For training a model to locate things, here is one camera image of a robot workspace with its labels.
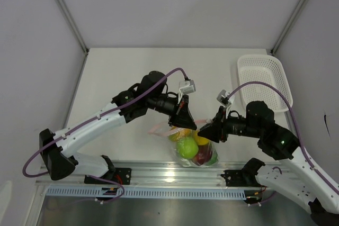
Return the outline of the orange yellow toy mango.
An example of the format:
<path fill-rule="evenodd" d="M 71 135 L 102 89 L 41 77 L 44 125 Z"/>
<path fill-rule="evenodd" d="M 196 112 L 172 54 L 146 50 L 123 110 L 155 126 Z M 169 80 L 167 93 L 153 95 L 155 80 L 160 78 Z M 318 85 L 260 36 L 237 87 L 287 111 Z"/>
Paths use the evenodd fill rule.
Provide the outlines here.
<path fill-rule="evenodd" d="M 190 129 L 182 129 L 182 128 L 177 128 L 175 126 L 173 126 L 171 128 L 171 131 L 172 130 L 175 130 L 176 132 L 171 134 L 171 135 L 169 135 L 168 139 L 173 141 L 173 142 L 177 142 L 177 141 L 179 141 L 179 140 L 181 140 L 181 139 L 183 139 L 185 137 L 190 136 L 191 132 L 192 132 L 192 130 L 190 130 Z"/>

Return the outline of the yellow toy lemon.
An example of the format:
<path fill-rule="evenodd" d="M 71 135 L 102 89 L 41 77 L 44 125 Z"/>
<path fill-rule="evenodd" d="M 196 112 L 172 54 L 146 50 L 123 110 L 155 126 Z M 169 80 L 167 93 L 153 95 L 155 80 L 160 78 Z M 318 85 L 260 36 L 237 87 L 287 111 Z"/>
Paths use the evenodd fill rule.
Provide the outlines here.
<path fill-rule="evenodd" d="M 205 146 L 210 142 L 208 139 L 198 136 L 198 131 L 193 131 L 192 137 L 194 138 L 198 146 Z"/>

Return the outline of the red toy apple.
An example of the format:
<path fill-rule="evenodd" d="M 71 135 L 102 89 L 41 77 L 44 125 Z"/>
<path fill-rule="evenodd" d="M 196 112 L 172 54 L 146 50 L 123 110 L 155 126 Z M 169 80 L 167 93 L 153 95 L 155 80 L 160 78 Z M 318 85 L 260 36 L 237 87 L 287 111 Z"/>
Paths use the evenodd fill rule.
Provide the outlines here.
<path fill-rule="evenodd" d="M 193 157 L 192 162 L 198 166 L 206 164 L 213 155 L 213 146 L 205 144 L 198 146 L 198 153 Z"/>

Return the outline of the green toy cabbage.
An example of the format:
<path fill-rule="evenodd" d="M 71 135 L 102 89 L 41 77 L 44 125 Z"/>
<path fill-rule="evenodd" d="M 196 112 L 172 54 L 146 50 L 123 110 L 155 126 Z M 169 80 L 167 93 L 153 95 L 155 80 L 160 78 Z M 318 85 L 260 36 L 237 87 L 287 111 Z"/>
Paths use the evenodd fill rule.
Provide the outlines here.
<path fill-rule="evenodd" d="M 212 166 L 218 162 L 218 153 L 216 150 L 212 152 L 210 160 L 206 163 L 207 166 Z"/>

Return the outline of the clear pink-dotted zip bag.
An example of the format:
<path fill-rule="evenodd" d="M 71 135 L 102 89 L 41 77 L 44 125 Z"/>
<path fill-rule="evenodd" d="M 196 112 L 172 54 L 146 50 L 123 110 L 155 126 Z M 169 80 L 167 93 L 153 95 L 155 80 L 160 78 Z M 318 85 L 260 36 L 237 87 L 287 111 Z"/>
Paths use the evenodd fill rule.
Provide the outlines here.
<path fill-rule="evenodd" d="M 183 167 L 209 168 L 219 162 L 214 143 L 198 136 L 201 127 L 209 120 L 196 120 L 197 129 L 169 126 L 166 122 L 155 125 L 148 134 L 166 141 L 174 159 Z"/>

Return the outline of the green toy apple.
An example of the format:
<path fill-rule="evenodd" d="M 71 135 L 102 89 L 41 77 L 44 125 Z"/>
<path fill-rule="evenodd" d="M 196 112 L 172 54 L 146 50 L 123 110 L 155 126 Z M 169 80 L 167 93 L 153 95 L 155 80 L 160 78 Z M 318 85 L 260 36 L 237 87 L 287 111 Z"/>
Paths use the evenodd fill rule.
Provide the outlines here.
<path fill-rule="evenodd" d="M 177 153 L 184 159 L 192 159 L 198 153 L 198 145 L 192 137 L 185 137 L 176 143 Z"/>

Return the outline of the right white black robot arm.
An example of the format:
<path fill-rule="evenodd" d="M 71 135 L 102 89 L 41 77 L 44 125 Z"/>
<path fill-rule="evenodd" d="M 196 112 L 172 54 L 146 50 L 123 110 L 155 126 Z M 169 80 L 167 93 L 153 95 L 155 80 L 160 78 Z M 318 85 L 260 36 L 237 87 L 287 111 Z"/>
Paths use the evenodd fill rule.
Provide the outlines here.
<path fill-rule="evenodd" d="M 198 132 L 200 137 L 216 143 L 225 142 L 230 134 L 257 138 L 264 154 L 288 167 L 301 181 L 293 182 L 252 158 L 241 169 L 245 184 L 263 185 L 280 193 L 309 213 L 317 225 L 338 225 L 338 194 L 330 187 L 335 182 L 319 175 L 320 168 L 310 161 L 299 139 L 275 123 L 274 112 L 264 102 L 250 102 L 245 117 L 234 117 L 221 106 L 211 122 Z"/>

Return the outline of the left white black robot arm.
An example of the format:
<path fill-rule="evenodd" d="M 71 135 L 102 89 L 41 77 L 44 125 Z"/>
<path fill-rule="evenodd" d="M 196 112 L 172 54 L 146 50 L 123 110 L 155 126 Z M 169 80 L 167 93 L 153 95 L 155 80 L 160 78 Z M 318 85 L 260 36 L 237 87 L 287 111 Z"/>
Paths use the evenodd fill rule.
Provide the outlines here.
<path fill-rule="evenodd" d="M 168 125 L 196 130 L 197 125 L 189 111 L 189 94 L 195 92 L 193 80 L 185 77 L 178 92 L 164 92 L 167 76 L 151 71 L 141 82 L 120 92 L 102 110 L 89 119 L 68 129 L 39 134 L 40 155 L 52 180 L 61 180 L 71 174 L 97 177 L 102 183 L 114 180 L 115 167 L 108 156 L 88 156 L 79 149 L 103 132 L 128 124 L 144 116 L 148 110 L 168 116 Z"/>

